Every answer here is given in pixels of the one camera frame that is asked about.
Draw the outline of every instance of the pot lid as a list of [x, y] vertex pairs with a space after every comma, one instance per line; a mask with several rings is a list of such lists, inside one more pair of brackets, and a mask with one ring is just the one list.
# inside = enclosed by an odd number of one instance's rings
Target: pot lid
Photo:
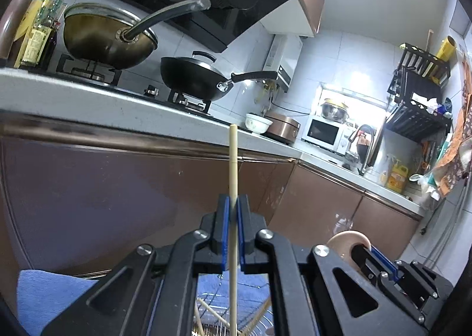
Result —
[[291, 126], [294, 126], [296, 129], [300, 128], [300, 123], [298, 123], [295, 119], [291, 117], [286, 117], [285, 115], [282, 115], [282, 114], [277, 114], [276, 112], [268, 111], [264, 117], [271, 120], [274, 119], [283, 123], [287, 123]]
[[184, 60], [186, 62], [190, 62], [193, 64], [196, 64], [197, 66], [204, 67], [210, 71], [213, 71], [214, 73], [217, 73], [218, 75], [221, 75], [223, 78], [226, 79], [226, 77], [223, 75], [221, 71], [219, 71], [216, 67], [212, 66], [211, 64], [207, 62], [203, 62], [202, 60], [198, 60], [195, 58], [190, 58], [190, 57], [176, 57], [177, 60]]
[[[134, 26], [136, 25], [136, 23], [141, 21], [140, 17], [134, 15], [133, 13], [130, 13], [120, 8], [102, 5], [101, 3], [82, 2], [69, 6], [64, 12], [64, 19], [76, 14], [88, 14], [108, 17], [116, 21], [123, 22], [128, 26]], [[153, 41], [157, 48], [158, 40], [154, 31], [152, 31], [152, 29], [150, 28], [147, 28], [143, 31], [143, 33], [146, 34]]]
[[323, 104], [332, 104], [333, 106], [336, 106], [336, 107], [339, 107], [339, 108], [342, 108], [344, 110], [347, 110], [349, 107], [348, 105], [340, 102], [340, 101], [337, 101], [335, 99], [331, 99], [331, 98], [326, 98], [325, 101], [323, 102]]

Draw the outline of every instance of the microwave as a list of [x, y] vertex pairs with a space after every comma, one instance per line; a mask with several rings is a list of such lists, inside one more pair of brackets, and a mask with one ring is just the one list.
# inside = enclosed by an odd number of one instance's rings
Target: microwave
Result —
[[309, 143], [344, 155], [349, 148], [348, 139], [354, 131], [354, 127], [346, 124], [333, 122], [318, 115], [310, 115], [301, 138]]

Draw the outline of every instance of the yellow container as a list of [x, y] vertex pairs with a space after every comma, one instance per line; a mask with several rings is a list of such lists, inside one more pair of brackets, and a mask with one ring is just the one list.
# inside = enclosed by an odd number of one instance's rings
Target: yellow container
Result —
[[[436, 57], [438, 57], [440, 60], [443, 60], [445, 62], [449, 61], [452, 57], [452, 54], [455, 52], [455, 48], [457, 47], [457, 43], [455, 43], [455, 40], [453, 37], [448, 35], [443, 41], [440, 49], [436, 53]], [[428, 66], [427, 71], [433, 66], [431, 63]], [[440, 79], [436, 78], [435, 76], [430, 76], [430, 79], [436, 84], [440, 84]]]
[[408, 167], [405, 167], [401, 165], [399, 162], [397, 162], [393, 168], [392, 172], [390, 173], [390, 177], [386, 183], [386, 188], [389, 190], [402, 193], [403, 187], [405, 186], [405, 183], [407, 182], [407, 176], [408, 176]]

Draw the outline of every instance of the white bowl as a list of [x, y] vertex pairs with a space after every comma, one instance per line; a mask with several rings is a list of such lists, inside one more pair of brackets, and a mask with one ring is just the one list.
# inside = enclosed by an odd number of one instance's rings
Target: white bowl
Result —
[[268, 127], [272, 124], [272, 121], [259, 115], [246, 114], [246, 127], [256, 134], [263, 134], [268, 130]]

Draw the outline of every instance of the kitchen countertop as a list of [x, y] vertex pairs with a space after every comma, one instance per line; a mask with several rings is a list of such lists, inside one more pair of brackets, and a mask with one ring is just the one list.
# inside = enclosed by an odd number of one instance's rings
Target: kitchen countertop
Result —
[[[108, 90], [9, 68], [0, 69], [0, 87], [1, 110], [228, 146], [227, 125]], [[238, 134], [238, 146], [300, 159], [424, 216], [424, 209], [412, 201], [313, 155], [316, 152], [303, 151], [242, 130]]]

